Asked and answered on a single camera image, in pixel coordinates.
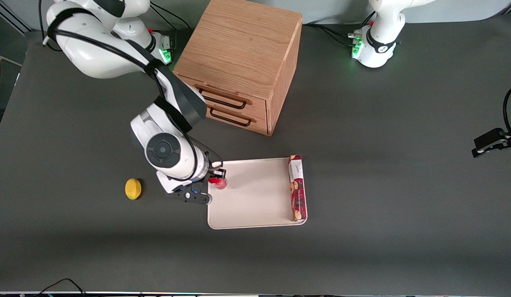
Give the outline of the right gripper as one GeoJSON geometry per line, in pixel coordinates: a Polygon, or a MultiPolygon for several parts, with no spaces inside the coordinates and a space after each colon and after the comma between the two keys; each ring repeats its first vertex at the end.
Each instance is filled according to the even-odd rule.
{"type": "MultiPolygon", "coordinates": [[[[204,177],[208,175],[209,171],[201,171],[195,173],[193,176],[187,179],[176,179],[169,177],[161,171],[156,171],[156,176],[161,186],[167,194],[173,194],[178,192],[190,192],[199,193],[204,177]]],[[[208,182],[210,184],[217,184],[218,179],[226,179],[226,169],[218,168],[214,170],[214,177],[209,177],[208,182]]]]}

